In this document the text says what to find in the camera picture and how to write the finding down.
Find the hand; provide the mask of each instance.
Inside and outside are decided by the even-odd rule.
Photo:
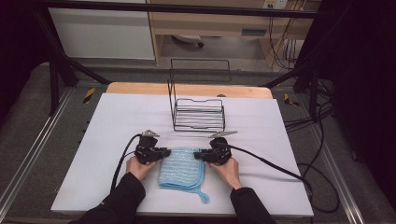
[[[133,174],[138,180],[142,181],[146,178],[146,174],[157,164],[156,161],[151,162],[150,164],[142,164],[137,160],[137,157],[131,157],[126,162],[126,173],[130,172]]]
[[[215,163],[210,162],[207,164],[218,172],[230,189],[242,188],[241,181],[239,181],[239,163],[234,158],[230,158],[223,165],[216,165]]]

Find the aluminum rail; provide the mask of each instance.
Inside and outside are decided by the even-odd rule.
[[[298,95],[298,99],[300,105],[303,108],[303,111],[309,117],[310,114],[308,109],[308,101],[300,94]],[[319,125],[317,123],[312,124],[311,129],[319,145],[320,137],[322,135]],[[339,193],[341,204],[344,206],[344,210],[346,212],[347,218],[349,219],[349,222],[351,224],[364,224],[361,210],[356,204],[355,199],[353,198],[352,193],[347,186],[347,182],[341,174],[340,168],[338,167],[337,162],[333,158],[332,153],[326,144],[326,141],[323,144],[321,157],[324,164],[326,165],[327,171],[329,172],[329,176],[332,179],[332,182],[334,183],[334,186]]]
[[[0,197],[0,223],[2,223],[3,219],[6,217],[6,213],[9,207],[14,202],[24,181],[26,180],[33,166],[35,165],[35,161],[37,160],[42,148],[49,139],[50,134],[56,123],[58,122],[59,117],[64,112],[64,109],[69,101],[69,97],[73,93],[73,91],[73,88],[69,88],[64,92],[60,100],[60,106],[58,107],[58,110],[54,113],[54,115],[47,119],[46,124],[44,125],[37,139],[31,146],[29,152],[21,163],[20,168],[15,173],[12,180],[9,182],[3,195]]]

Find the black wire rack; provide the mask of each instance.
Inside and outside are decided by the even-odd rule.
[[[223,63],[225,68],[175,68],[180,63]],[[227,60],[172,59],[169,69],[168,90],[172,123],[176,132],[223,132],[225,129],[224,105],[220,99],[193,100],[177,98],[176,82],[207,83],[231,81],[230,63]]]

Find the blue towel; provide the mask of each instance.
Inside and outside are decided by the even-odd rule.
[[[196,160],[193,152],[200,151],[193,147],[174,147],[169,157],[163,159],[159,185],[162,189],[177,189],[197,193],[204,203],[209,196],[201,192],[204,181],[204,162]]]

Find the white table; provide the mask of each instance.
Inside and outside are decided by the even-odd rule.
[[[225,106],[226,131],[238,131],[226,137],[229,144],[300,174],[276,100],[221,99]],[[70,214],[87,211],[99,204],[109,193],[114,171],[126,144],[133,135],[146,129],[161,136],[157,147],[210,148],[209,133],[173,131],[167,95],[104,93],[51,210]],[[130,151],[134,150],[137,142],[136,139],[131,144]],[[242,184],[256,190],[271,215],[313,216],[303,183],[243,152],[233,150],[233,156],[240,164]],[[124,170],[125,164],[121,167],[119,180]],[[143,181],[147,196],[138,207],[138,214],[234,216],[230,190],[207,165],[202,192],[209,195],[209,203],[203,203],[197,194],[160,189],[159,171],[160,165],[157,165]]]

